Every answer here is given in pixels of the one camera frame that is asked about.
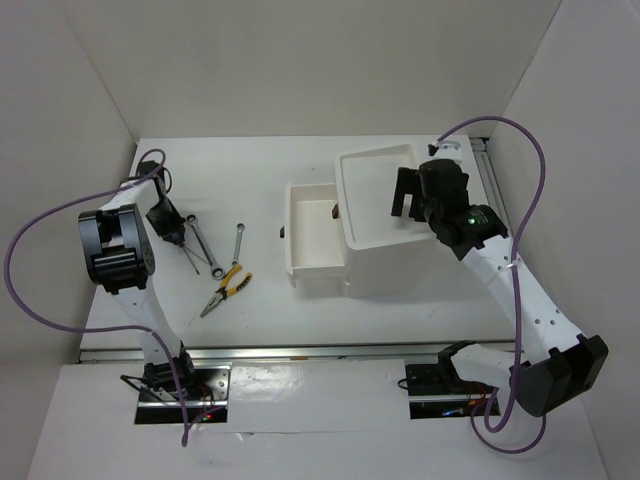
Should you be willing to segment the purple precision screwdriver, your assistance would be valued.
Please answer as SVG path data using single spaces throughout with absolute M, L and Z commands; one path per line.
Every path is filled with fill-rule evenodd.
M 194 269 L 196 275 L 200 275 L 200 270 L 198 269 L 189 249 L 186 247 L 186 245 L 183 243 L 179 244 L 179 248 L 181 249 L 181 251 L 184 253 L 184 255 L 186 256 L 189 264 L 191 265 L 191 267 Z

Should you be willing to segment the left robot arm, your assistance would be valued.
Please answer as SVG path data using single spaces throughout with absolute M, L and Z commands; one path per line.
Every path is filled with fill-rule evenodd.
M 184 243 L 184 219 L 168 198 L 165 168 L 143 161 L 136 175 L 122 183 L 101 208 L 79 215 L 78 226 L 90 279 L 120 305 L 139 328 L 144 383 L 176 399 L 196 390 L 197 374 L 190 355 L 174 333 L 156 295 L 152 276 L 155 256 L 145 223 L 163 240 Z

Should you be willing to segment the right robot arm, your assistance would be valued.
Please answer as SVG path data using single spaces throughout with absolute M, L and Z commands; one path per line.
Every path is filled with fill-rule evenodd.
M 488 205 L 469 200 L 469 176 L 451 159 L 397 171 L 391 214 L 404 211 L 425 222 L 436 239 L 487 288 L 518 335 L 515 354 L 460 341 L 438 354 L 436 379 L 448 392 L 469 382 L 516 389 L 516 401 L 533 417 L 588 391 L 609 350 L 587 337 L 551 300 L 524 260 L 515 240 Z

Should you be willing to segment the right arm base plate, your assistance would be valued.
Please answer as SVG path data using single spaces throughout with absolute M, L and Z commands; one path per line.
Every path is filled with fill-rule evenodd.
M 397 386 L 408 394 L 412 420 L 469 417 L 493 388 L 478 382 L 447 380 L 436 364 L 408 364 Z

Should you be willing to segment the red precision screwdriver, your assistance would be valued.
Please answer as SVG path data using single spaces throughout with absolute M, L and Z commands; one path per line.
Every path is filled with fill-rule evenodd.
M 200 262 L 207 265 L 208 267 L 211 266 L 211 263 L 209 262 L 208 258 L 202 252 L 194 250 L 193 248 L 189 247 L 185 242 L 184 244 L 189 249 L 194 261 L 199 260 Z

